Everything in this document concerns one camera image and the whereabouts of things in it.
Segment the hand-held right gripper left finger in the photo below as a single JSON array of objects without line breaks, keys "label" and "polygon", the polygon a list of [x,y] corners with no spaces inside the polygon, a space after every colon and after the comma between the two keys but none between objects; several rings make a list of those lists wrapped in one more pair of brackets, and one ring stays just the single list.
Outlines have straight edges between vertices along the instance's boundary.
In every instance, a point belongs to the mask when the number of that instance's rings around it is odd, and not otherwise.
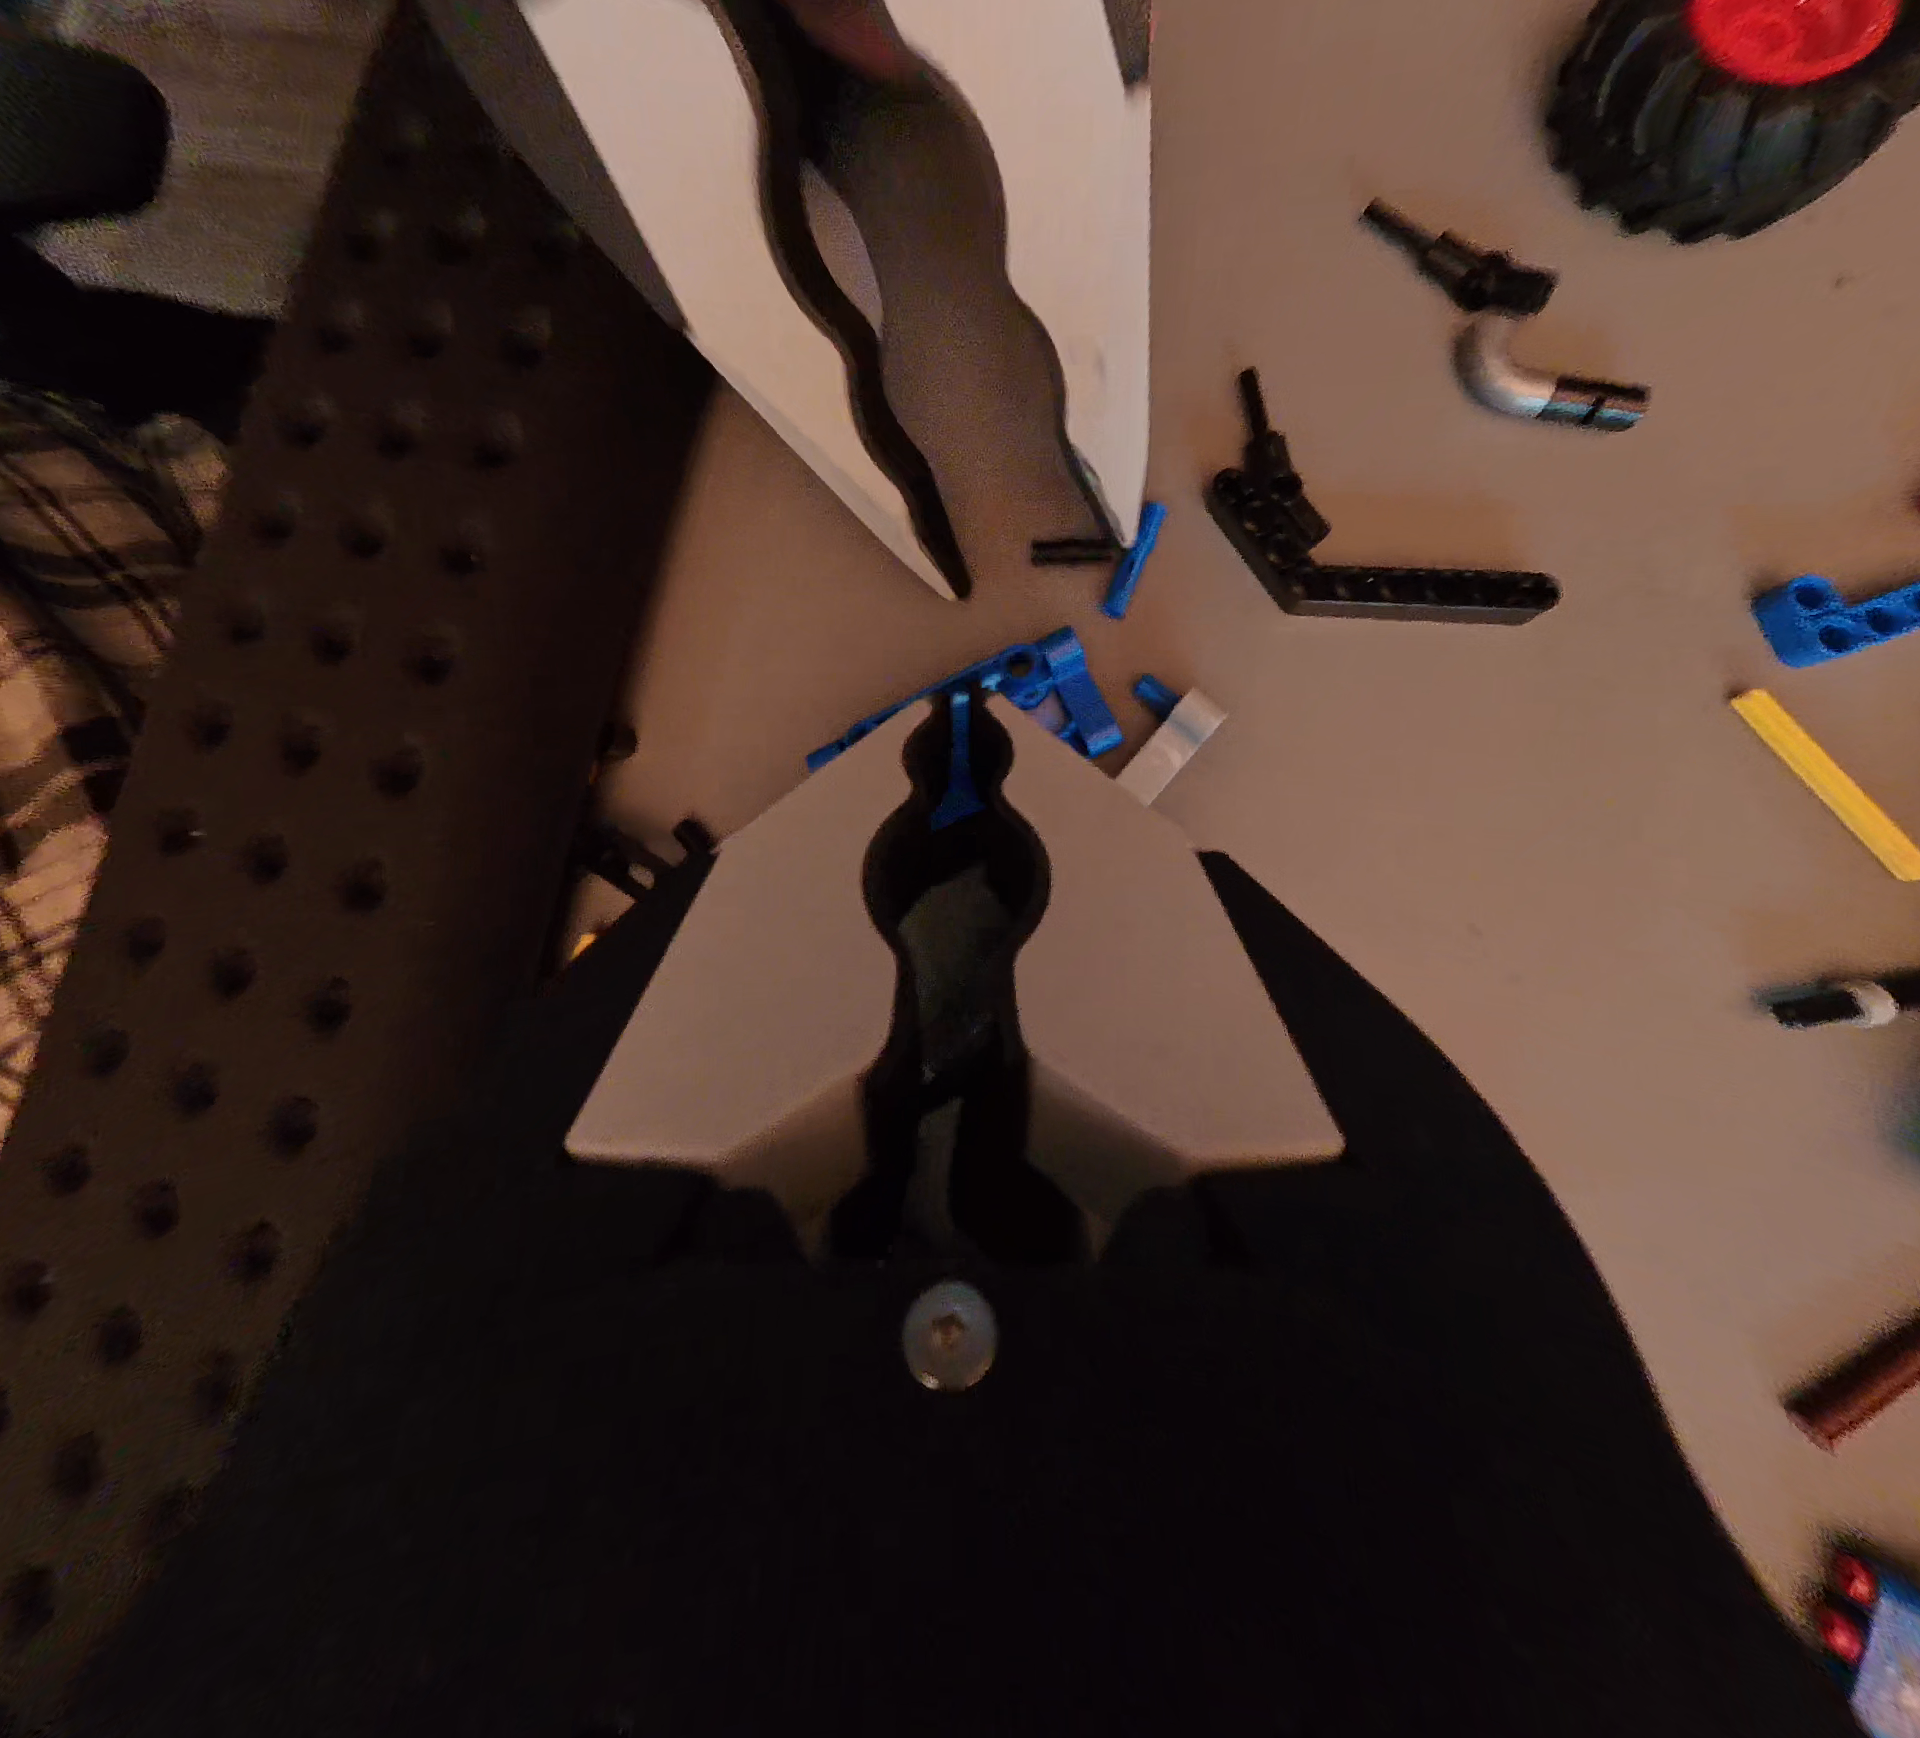
[{"label": "hand-held right gripper left finger", "polygon": [[909,1177],[876,1173],[865,1111],[900,970],[862,871],[938,718],[908,704],[720,842],[566,1131],[576,1163],[765,1192],[821,1249],[900,1252]]}]

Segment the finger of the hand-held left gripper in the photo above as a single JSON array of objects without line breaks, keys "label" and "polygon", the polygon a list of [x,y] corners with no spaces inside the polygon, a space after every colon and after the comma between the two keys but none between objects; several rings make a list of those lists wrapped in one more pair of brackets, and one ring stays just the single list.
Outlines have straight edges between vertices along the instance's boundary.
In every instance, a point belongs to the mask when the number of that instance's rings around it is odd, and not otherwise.
[{"label": "finger of the hand-held left gripper", "polygon": [[996,171],[1007,286],[1056,368],[1063,454],[1119,543],[1150,433],[1150,85],[1103,0],[878,0]]},{"label": "finger of the hand-held left gripper", "polygon": [[814,235],[801,107],[762,0],[517,0],[683,335],[939,597],[973,578],[889,400],[876,325]]}]

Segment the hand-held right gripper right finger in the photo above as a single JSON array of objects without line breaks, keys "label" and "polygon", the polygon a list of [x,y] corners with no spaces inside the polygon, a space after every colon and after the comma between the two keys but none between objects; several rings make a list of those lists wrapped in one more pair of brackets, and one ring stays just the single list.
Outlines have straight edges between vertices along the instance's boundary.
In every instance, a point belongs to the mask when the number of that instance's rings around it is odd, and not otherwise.
[{"label": "hand-held right gripper right finger", "polygon": [[1013,959],[1025,1160],[1103,1245],[1150,1192],[1338,1157],[1341,1130],[1186,831],[1024,713],[996,722],[1000,802],[1046,861]]}]

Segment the small blue toy connector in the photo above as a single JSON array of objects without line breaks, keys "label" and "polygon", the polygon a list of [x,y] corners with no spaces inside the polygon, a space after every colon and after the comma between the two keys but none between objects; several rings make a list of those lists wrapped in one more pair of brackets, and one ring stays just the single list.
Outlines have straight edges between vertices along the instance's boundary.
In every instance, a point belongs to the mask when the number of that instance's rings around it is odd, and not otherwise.
[{"label": "small blue toy connector", "polygon": [[1061,626],[1036,640],[1001,645],[868,712],[835,738],[808,749],[801,771],[812,778],[917,704],[953,699],[965,709],[970,695],[1003,699],[1090,768],[1098,768],[1121,744],[1119,723],[1100,691],[1078,629]]}]

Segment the grey toy pull-back motor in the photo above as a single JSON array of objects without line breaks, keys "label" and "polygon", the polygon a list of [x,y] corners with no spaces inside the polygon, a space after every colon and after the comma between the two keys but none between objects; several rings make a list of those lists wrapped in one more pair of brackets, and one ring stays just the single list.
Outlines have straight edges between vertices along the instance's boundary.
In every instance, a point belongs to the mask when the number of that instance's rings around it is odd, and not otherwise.
[{"label": "grey toy pull-back motor", "polygon": [[1861,1543],[1835,1543],[1816,1581],[1811,1630],[1859,1725],[1916,1734],[1916,1578]]}]

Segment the grey elbow toy tube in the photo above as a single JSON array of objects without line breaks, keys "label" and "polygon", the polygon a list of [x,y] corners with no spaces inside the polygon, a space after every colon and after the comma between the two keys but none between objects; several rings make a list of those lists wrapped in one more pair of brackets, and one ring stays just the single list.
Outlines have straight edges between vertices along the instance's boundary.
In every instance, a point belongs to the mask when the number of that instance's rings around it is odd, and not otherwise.
[{"label": "grey elbow toy tube", "polygon": [[1617,433],[1644,422],[1646,385],[1552,372],[1518,359],[1519,320],[1477,311],[1451,339],[1451,369],[1464,395],[1509,422]]}]

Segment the small white toy piece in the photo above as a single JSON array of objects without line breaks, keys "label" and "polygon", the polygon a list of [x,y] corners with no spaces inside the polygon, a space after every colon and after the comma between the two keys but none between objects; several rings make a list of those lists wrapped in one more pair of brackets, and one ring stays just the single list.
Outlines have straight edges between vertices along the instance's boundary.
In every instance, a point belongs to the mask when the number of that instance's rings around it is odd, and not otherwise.
[{"label": "small white toy piece", "polygon": [[1113,781],[1141,808],[1151,808],[1221,729],[1227,712],[1200,690],[1174,694],[1146,675],[1135,681],[1134,694],[1153,713],[1158,728],[1115,769]]}]

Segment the black perforated board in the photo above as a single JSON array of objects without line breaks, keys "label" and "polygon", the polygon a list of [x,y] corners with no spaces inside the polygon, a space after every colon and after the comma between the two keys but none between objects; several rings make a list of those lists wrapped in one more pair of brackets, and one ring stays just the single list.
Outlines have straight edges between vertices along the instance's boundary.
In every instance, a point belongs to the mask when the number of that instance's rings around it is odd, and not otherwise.
[{"label": "black perforated board", "polygon": [[545,957],[712,389],[398,0],[4,1148],[5,1714]]}]

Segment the blue toy axle pin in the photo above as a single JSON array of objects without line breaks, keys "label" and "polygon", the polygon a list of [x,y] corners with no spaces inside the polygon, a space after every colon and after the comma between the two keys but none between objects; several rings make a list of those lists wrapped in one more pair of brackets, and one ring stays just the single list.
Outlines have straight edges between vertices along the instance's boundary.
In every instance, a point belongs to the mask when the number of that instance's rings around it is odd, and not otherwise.
[{"label": "blue toy axle pin", "polygon": [[1139,596],[1139,579],[1151,561],[1168,520],[1163,502],[1141,502],[1135,533],[1129,545],[1118,555],[1100,599],[1100,614],[1108,622],[1121,622]]}]

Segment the black toy axle pin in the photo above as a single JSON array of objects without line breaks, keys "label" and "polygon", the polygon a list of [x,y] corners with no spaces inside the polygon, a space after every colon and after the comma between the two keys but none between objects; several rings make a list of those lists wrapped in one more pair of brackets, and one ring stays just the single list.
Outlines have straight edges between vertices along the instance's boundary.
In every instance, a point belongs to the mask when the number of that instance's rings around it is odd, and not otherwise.
[{"label": "black toy axle pin", "polygon": [[1480,247],[1451,230],[1432,231],[1379,199],[1368,201],[1358,219],[1466,316],[1533,318],[1557,289],[1556,271]]}]

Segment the black angled toy beam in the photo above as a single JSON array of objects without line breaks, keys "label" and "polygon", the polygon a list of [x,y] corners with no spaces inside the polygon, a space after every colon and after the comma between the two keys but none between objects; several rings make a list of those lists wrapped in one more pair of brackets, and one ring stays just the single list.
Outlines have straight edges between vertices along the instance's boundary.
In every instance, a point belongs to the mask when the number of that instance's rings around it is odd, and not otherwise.
[{"label": "black angled toy beam", "polygon": [[1507,568],[1379,566],[1317,560],[1329,522],[1307,497],[1259,373],[1236,373],[1243,445],[1203,490],[1214,525],[1289,618],[1521,626],[1556,609],[1562,583]]}]

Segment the black white toy pin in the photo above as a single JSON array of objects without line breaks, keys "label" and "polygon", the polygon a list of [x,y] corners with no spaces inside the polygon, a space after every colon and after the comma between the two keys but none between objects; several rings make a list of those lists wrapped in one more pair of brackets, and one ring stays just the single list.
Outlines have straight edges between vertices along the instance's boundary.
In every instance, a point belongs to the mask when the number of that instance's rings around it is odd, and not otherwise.
[{"label": "black white toy pin", "polygon": [[1917,967],[1771,988],[1761,1009],[1783,1029],[1884,1029],[1917,1014]]}]

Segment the yellow toy axle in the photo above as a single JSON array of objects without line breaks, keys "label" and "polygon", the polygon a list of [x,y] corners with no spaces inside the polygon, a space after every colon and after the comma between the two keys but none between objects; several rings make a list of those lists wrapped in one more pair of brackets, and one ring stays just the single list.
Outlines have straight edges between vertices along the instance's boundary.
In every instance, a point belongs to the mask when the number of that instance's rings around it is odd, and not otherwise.
[{"label": "yellow toy axle", "polygon": [[1917,840],[1811,738],[1777,695],[1757,687],[1739,690],[1728,695],[1728,707],[1892,879],[1917,884]]}]

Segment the black wheel red rim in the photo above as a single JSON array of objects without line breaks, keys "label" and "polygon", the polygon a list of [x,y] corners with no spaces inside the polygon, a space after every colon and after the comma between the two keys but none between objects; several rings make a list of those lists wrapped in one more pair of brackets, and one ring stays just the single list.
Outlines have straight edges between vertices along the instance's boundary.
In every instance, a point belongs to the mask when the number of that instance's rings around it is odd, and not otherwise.
[{"label": "black wheel red rim", "polygon": [[1917,0],[1595,0],[1552,77],[1549,164],[1622,233],[1749,238],[1917,103]]}]

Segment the small blue toy beam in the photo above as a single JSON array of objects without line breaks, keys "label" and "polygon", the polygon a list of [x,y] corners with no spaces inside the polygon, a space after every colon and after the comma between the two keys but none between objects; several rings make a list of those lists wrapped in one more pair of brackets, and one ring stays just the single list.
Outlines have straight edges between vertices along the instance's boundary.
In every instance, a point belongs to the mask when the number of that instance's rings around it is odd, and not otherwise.
[{"label": "small blue toy beam", "polygon": [[1751,619],[1785,670],[1811,670],[1917,634],[1917,583],[1849,597],[1827,578],[1803,573],[1763,589]]}]

